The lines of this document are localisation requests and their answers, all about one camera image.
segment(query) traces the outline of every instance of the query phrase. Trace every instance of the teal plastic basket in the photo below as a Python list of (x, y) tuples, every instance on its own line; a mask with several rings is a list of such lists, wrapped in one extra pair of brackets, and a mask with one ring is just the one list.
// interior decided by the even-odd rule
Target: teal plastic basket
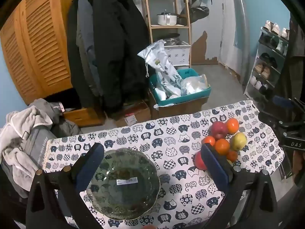
[[(182, 79), (185, 79), (187, 77), (199, 76), (199, 74), (192, 68), (179, 69), (177, 71), (178, 71), (179, 75), (182, 77)], [(209, 97), (209, 95), (211, 93), (211, 87), (208, 87), (208, 89), (201, 91), (201, 92), (197, 92), (195, 94), (185, 95), (185, 96), (181, 96), (181, 97), (177, 97), (177, 98), (167, 99), (165, 101), (160, 101), (159, 96), (157, 95), (157, 93), (155, 91), (155, 87), (157, 85), (157, 74), (152, 75), (149, 78), (149, 82), (150, 82), (150, 89), (152, 90), (153, 96), (155, 97), (155, 100), (159, 106), (165, 106), (170, 103), (178, 104), (178, 103), (188, 102), (188, 101), (195, 100), (195, 99), (202, 98), (202, 97)]]

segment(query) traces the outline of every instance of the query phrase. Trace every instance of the wardrobe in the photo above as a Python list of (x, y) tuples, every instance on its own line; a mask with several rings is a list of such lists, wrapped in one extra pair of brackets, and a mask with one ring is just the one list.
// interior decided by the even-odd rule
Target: wardrobe
[[(11, 78), (26, 104), (71, 90), (67, 12), (72, 0), (22, 0), (0, 31)], [(103, 124), (99, 106), (65, 112), (79, 126)]]

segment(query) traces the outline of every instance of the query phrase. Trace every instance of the white towel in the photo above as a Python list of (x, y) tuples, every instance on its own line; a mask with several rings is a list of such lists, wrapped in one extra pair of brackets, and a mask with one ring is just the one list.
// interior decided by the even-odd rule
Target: white towel
[(0, 163), (2, 156), (13, 166), (13, 179), (23, 189), (30, 191), (35, 171), (38, 169), (30, 157), (19, 148), (12, 148), (16, 139), (28, 139), (31, 130), (39, 125), (51, 127), (51, 118), (35, 106), (6, 116), (6, 124), (0, 130)]

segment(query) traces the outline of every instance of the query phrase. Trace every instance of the blue wall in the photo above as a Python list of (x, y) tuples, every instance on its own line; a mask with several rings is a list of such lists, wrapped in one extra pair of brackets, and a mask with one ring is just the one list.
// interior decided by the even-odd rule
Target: blue wall
[(7, 70), (0, 48), (0, 128), (5, 124), (5, 116), (12, 111), (21, 111), (27, 108), (19, 95)]
[[(260, 27), (263, 27), (266, 20), (277, 23), (280, 30), (283, 27), (289, 29), (290, 12), (281, 0), (244, 0), (250, 31), (250, 54), (256, 55), (258, 39), (260, 37)], [(242, 49), (242, 32), (238, 25), (238, 15), (236, 15), (235, 44)]]

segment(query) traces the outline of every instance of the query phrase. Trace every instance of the wooden drawer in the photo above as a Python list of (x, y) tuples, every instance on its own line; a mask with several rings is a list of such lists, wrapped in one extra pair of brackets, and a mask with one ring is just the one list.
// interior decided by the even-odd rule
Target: wooden drawer
[(70, 112), (64, 112), (64, 118), (74, 122), (79, 127), (97, 126), (105, 123), (105, 115), (102, 111), (93, 108), (82, 108)]

